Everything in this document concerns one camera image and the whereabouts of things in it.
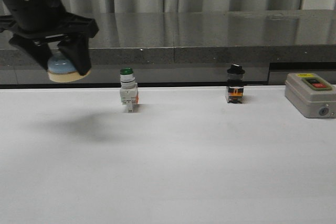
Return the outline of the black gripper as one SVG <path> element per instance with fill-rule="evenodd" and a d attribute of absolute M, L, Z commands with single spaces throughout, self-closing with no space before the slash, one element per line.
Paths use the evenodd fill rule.
<path fill-rule="evenodd" d="M 51 50 L 48 45 L 37 46 L 32 39 L 69 34 L 57 45 L 58 49 L 81 76 L 89 72 L 88 37 L 93 38 L 99 30 L 94 19 L 67 12 L 61 0 L 2 1 L 10 14 L 1 16 L 1 31 L 14 33 L 9 40 L 11 46 L 30 56 L 47 71 Z"/>

